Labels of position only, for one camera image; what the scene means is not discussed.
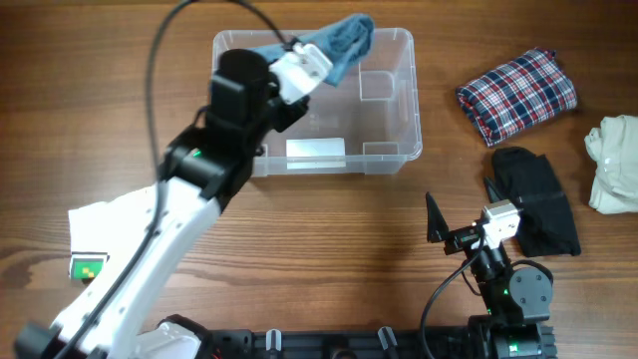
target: folded plaid fabric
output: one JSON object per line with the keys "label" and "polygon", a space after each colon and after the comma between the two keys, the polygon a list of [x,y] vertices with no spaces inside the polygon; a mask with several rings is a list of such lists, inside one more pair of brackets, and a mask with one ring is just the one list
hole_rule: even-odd
{"label": "folded plaid fabric", "polygon": [[554,61],[535,48],[457,88],[457,99],[488,147],[576,107],[576,91]]}

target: white folded fabric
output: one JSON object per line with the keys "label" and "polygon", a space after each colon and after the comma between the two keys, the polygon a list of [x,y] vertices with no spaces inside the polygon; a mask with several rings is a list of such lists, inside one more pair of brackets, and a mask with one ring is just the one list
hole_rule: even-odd
{"label": "white folded fabric", "polygon": [[598,163],[589,205],[603,214],[638,212],[638,118],[604,118],[585,145]]}

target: black cloth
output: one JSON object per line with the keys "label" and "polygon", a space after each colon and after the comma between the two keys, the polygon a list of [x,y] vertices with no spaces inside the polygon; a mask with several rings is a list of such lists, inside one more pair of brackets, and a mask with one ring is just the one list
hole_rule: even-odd
{"label": "black cloth", "polygon": [[545,155],[523,148],[498,149],[491,164],[498,191],[523,209],[516,234],[523,254],[580,254],[569,202]]}

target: clear plastic container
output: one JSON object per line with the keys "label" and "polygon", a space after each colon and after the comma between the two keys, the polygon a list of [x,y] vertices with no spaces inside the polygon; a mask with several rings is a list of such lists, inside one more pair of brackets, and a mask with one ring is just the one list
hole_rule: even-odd
{"label": "clear plastic container", "polygon": [[[284,31],[302,35],[308,31]],[[376,29],[372,53],[339,87],[321,84],[310,110],[284,133],[264,139],[253,175],[388,175],[423,148],[412,34]],[[212,70],[226,50],[276,43],[270,31],[226,30],[212,44]]]}

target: wooden floor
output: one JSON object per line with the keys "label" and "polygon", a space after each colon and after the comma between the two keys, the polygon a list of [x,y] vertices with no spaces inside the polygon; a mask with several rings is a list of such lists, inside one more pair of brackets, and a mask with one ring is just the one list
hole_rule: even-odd
{"label": "wooden floor", "polygon": [[[595,164],[583,142],[604,116],[638,114],[637,3],[258,5],[285,29],[368,12],[378,27],[410,30],[423,153],[395,176],[252,180],[179,265],[146,328],[174,313],[255,331],[416,328],[430,294],[463,260],[427,244],[424,194],[435,195],[451,227],[468,224],[486,203],[480,178],[491,151],[454,88],[543,46],[557,50],[578,111],[505,146],[546,154],[574,212],[582,255],[539,258],[555,276],[550,323],[559,357],[638,357],[638,214],[602,215],[587,205]],[[67,277],[67,210],[152,182],[143,72],[169,8],[0,7],[0,357],[12,357],[27,320],[50,323],[82,290]],[[214,35],[261,28],[228,4],[194,5],[177,18],[157,71],[162,146],[206,103]],[[520,257],[513,241],[507,249]],[[463,325],[485,311],[461,280],[433,310],[432,325]]]}

